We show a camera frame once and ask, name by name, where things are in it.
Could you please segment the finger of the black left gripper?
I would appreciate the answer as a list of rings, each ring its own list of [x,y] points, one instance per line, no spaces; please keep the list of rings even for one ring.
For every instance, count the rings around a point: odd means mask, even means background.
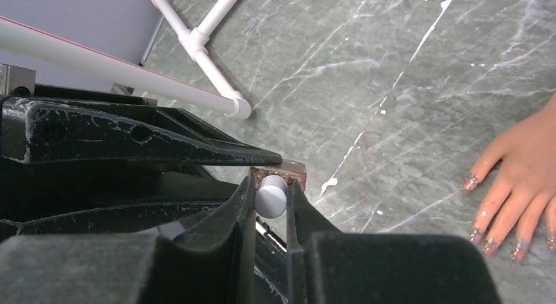
[[[242,143],[184,109],[8,97],[1,156],[24,164],[131,160],[252,166],[280,154]]]
[[[14,235],[160,233],[177,237],[235,192],[237,185],[170,172],[103,192],[84,207],[21,223],[1,221],[1,240]]]

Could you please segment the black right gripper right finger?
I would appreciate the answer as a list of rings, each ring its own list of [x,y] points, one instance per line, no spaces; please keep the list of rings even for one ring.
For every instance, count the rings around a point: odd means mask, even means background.
[[[499,303],[481,254],[450,235],[344,233],[287,188],[290,303]]]

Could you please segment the glitter nail polish bottle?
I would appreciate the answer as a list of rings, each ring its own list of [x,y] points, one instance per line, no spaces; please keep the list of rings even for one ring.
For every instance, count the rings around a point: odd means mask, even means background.
[[[267,176],[280,176],[287,183],[289,180],[297,180],[301,189],[306,189],[308,171],[304,163],[284,159],[281,164],[271,166],[251,166],[249,172],[256,178],[256,186],[259,187],[261,181]]]

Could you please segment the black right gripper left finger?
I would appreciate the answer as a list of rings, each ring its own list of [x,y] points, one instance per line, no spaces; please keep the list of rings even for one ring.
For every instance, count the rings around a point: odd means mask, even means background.
[[[254,176],[174,239],[19,235],[1,244],[2,303],[252,303]]]

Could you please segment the white nail polish brush cap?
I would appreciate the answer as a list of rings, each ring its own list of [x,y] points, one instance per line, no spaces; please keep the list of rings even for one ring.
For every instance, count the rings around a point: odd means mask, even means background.
[[[287,183],[278,175],[266,176],[255,193],[256,212],[263,218],[280,217],[287,207]]]

